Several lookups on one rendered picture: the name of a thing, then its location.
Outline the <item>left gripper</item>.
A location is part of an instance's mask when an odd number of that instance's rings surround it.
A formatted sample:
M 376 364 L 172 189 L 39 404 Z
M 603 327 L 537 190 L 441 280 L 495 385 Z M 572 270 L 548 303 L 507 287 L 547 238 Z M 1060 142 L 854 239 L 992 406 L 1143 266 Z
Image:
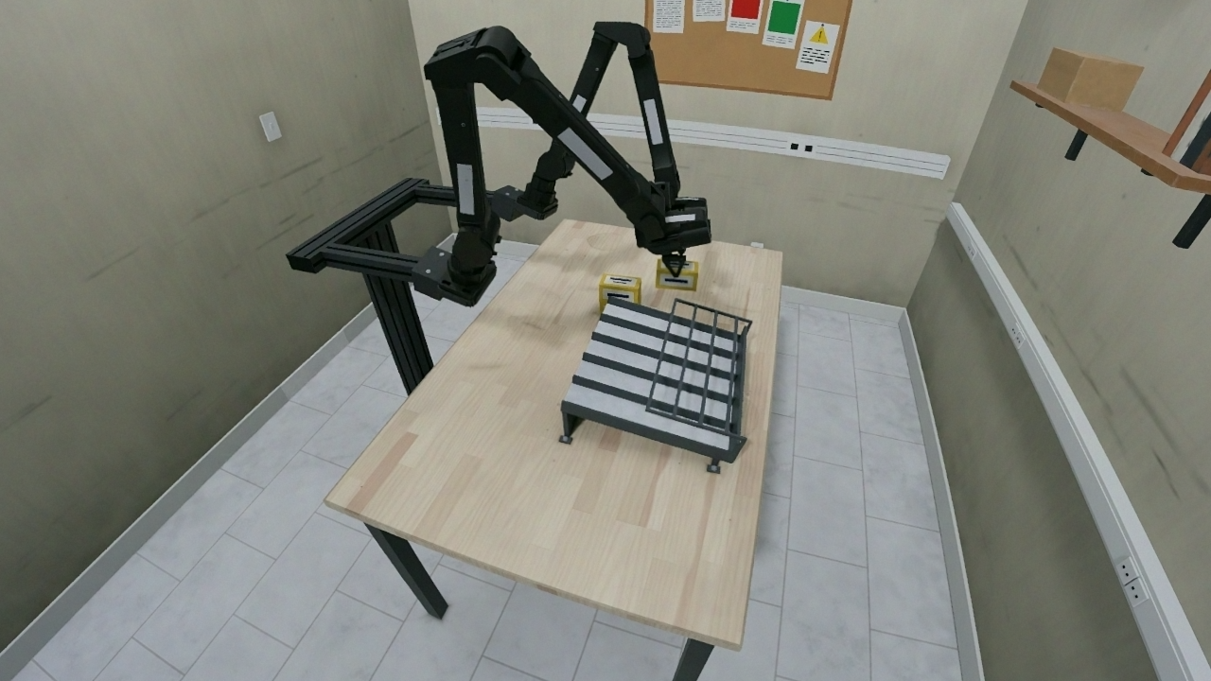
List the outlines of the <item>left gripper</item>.
M 678 252 L 679 254 L 678 253 L 672 253 L 672 252 Z M 685 253 L 685 248 L 677 247 L 677 248 L 671 248 L 668 252 L 666 252 L 666 254 L 661 256 L 662 267 L 667 267 L 668 271 L 675 277 L 679 277 L 682 268 L 684 267 L 684 263 L 685 263 L 685 254 L 684 253 Z M 670 267 L 668 262 L 672 262 L 672 261 L 681 262 L 677 271 L 675 271 L 675 269 L 672 269 L 672 267 Z

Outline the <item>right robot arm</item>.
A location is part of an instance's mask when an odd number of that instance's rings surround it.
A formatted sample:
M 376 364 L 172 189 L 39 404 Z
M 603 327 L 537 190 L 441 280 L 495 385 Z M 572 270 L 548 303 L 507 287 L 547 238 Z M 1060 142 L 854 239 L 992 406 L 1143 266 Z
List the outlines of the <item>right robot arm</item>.
M 490 258 L 503 238 L 484 188 L 474 82 L 518 105 L 578 161 L 644 233 L 652 254 L 712 244 L 705 210 L 671 211 L 670 183 L 648 182 L 630 166 L 530 55 L 509 27 L 490 25 L 438 44 L 423 65 L 438 105 L 459 227 L 440 288 L 472 301 L 497 268 Z

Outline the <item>black flat rectangular panel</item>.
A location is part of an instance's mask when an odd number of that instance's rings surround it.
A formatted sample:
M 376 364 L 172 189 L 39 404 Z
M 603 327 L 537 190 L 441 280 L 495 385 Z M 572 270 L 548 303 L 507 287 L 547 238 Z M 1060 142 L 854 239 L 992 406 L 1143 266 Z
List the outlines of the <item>black flat rectangular panel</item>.
M 734 404 L 731 404 L 731 430 L 730 430 L 730 433 L 735 433 L 735 434 L 737 434 L 740 436 L 741 436 L 741 424 L 744 424 L 744 382 L 745 382 L 745 367 L 746 367 L 746 333 L 747 333 L 747 326 L 744 326 L 744 333 L 741 333 L 741 336 L 740 336 L 740 338 L 737 340 L 737 354 L 739 354 L 739 357 L 736 360 L 736 367 L 735 367 L 735 374 L 737 374 L 737 376 L 736 376 L 736 380 L 734 382 L 734 391 L 731 391 L 731 396 L 735 397 L 735 401 L 734 401 Z M 731 460 L 731 454 L 735 454 L 735 452 L 737 451 L 739 445 L 740 445 L 740 440 L 729 437 L 729 451 L 731 451 L 731 453 L 729 454 L 729 458 L 727 459 L 727 463 L 729 463 Z

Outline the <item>yellow and white butter carton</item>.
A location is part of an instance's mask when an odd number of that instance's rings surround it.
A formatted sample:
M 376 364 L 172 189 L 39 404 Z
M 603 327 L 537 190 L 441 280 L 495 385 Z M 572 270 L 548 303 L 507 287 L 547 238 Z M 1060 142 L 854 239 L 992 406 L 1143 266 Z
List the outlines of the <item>yellow and white butter carton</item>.
M 679 263 L 668 262 L 677 271 Z M 672 276 L 667 267 L 662 267 L 661 258 L 658 258 L 658 271 L 655 271 L 655 288 L 679 288 L 696 290 L 699 280 L 699 261 L 685 261 L 679 277 Z
M 639 297 L 639 304 L 641 304 L 641 297 Z M 606 305 L 608 305 L 608 303 L 599 302 L 599 316 L 601 316 L 601 313 L 603 313 L 603 310 L 606 310 Z
M 639 304 L 641 277 L 603 274 L 599 281 L 599 302 L 608 303 L 608 296 Z

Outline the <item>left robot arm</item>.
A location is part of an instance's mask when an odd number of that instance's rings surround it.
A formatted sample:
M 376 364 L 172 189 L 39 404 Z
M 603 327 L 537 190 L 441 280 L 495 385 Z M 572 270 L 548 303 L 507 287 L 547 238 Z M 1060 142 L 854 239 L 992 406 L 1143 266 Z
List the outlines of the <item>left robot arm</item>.
M 572 88 L 572 105 L 584 118 L 589 116 L 589 109 L 591 109 L 599 82 L 606 74 L 612 53 L 616 50 L 618 42 L 624 44 L 629 53 L 627 58 L 636 91 L 639 95 L 641 120 L 643 120 L 652 155 L 654 181 L 655 183 L 670 182 L 671 211 L 702 208 L 708 213 L 706 198 L 677 198 L 682 183 L 672 151 L 666 116 L 662 111 L 658 71 L 655 71 L 654 55 L 649 44 L 650 33 L 647 27 L 631 22 L 596 21 L 592 30 L 595 33 L 589 45 L 587 57 L 581 65 L 574 88 Z M 536 161 L 530 183 L 526 183 L 526 191 L 520 195 L 518 204 L 539 213 L 549 212 L 558 204 L 556 190 L 553 190 L 556 181 L 567 181 L 568 176 L 572 176 L 574 165 L 575 161 L 572 160 L 570 155 L 556 141 L 551 141 L 549 151 L 544 151 Z

